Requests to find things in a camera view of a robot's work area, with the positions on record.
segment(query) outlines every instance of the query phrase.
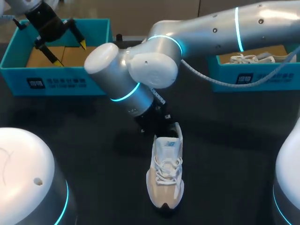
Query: blue light ring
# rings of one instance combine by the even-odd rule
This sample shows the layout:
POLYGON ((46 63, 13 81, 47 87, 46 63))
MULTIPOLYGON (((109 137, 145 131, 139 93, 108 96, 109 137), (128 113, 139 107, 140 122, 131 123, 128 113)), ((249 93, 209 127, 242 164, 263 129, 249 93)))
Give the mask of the blue light ring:
POLYGON ((66 181, 66 185, 67 185, 67 198, 66 198, 65 206, 64 206, 64 209, 61 212, 60 217, 58 218, 58 220, 56 221, 56 223, 54 225, 58 225, 59 224, 59 222, 61 221, 61 219, 64 216, 65 211, 67 209, 67 205, 68 205, 68 201, 69 201, 69 187, 68 187, 67 181, 66 181))
POLYGON ((140 86, 141 83, 137 83, 136 87, 131 91, 129 92, 127 95, 125 95, 124 97, 121 97, 121 98, 118 98, 118 99, 111 99, 113 102, 119 102, 119 101, 122 101, 128 97, 130 97, 136 90, 137 88, 140 86))
POLYGON ((167 39, 170 39, 172 40, 176 45, 178 45, 180 51, 181 51, 181 56, 183 56, 183 50, 182 50, 182 47, 181 45, 178 43, 178 41, 176 41, 174 38, 170 37, 170 36, 167 36, 167 35, 154 35, 152 37, 150 37, 148 40, 151 40, 153 38, 167 38, 167 39))
POLYGON ((283 215, 283 213, 281 212, 281 210, 279 209, 278 205, 277 205, 277 202, 276 202, 276 198, 275 198, 275 194, 274 194, 274 186, 273 186, 273 198, 274 198, 274 202, 275 202, 275 205, 277 207, 277 210, 278 212, 280 213, 280 215, 282 216, 282 218, 289 224, 289 225, 292 225, 288 220, 287 218, 285 218, 285 216, 283 215))
POLYGON ((235 8, 234 21, 235 21, 235 29, 236 29, 236 36, 237 36, 237 39, 238 39, 239 49, 240 49, 240 52, 243 52, 244 49, 243 49, 242 41, 241 41, 241 38, 240 38, 239 7, 235 8))

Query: white sneaker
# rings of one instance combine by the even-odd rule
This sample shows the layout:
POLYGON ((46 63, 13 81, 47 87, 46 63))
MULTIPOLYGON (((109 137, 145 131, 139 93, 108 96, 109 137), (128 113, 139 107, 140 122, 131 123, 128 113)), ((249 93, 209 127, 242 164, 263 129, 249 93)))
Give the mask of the white sneaker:
POLYGON ((275 59, 273 56, 269 55, 264 58, 258 58, 255 55, 246 55, 239 53, 239 55, 235 55, 230 57, 230 62, 227 64, 245 64, 245 63, 274 63, 275 59))
MULTIPOLYGON (((246 55, 239 53, 239 55, 235 55, 230 57, 230 62, 227 64, 253 64, 253 63, 275 63, 275 62, 283 62, 288 55, 286 56, 276 56, 271 53, 265 52, 259 55, 246 55)), ((297 56, 295 55, 290 62, 297 62, 297 56)))
POLYGON ((182 177, 183 138, 178 123, 174 123, 178 138, 154 137, 150 169, 146 184, 152 203, 162 210, 178 206, 184 191, 182 177))

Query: shoe tongue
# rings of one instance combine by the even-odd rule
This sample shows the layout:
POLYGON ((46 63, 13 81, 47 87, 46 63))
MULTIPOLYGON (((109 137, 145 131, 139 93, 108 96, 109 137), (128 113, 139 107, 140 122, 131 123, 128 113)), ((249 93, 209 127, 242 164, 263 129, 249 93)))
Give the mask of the shoe tongue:
POLYGON ((177 160, 180 150, 180 139, 174 137, 159 137, 156 139, 156 156, 159 162, 165 159, 177 160))

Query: white robotic arm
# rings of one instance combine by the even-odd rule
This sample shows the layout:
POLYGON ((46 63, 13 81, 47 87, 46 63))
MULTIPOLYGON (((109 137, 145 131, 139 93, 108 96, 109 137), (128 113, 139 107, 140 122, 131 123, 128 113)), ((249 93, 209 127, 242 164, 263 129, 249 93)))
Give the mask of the white robotic arm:
POLYGON ((167 127, 173 121, 166 119, 171 116, 165 112, 165 101, 154 97, 157 93, 150 88, 170 86, 183 59, 298 42, 300 0, 267 1, 187 21, 158 22, 140 45, 126 50, 113 43, 101 45, 87 57, 84 68, 112 101, 125 107, 142 130, 168 136, 167 127))

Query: printed logo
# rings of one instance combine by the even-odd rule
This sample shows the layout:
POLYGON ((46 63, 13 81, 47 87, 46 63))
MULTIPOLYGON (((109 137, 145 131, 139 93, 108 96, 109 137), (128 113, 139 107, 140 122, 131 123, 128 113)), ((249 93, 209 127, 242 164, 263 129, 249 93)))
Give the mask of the printed logo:
POLYGON ((31 89, 44 89, 45 88, 42 78, 27 78, 27 83, 31 89))
POLYGON ((166 142, 165 146, 172 147, 174 146, 175 142, 166 142))
POLYGON ((253 78, 252 74, 239 74, 238 79, 236 80, 236 84, 247 84, 251 83, 253 78))

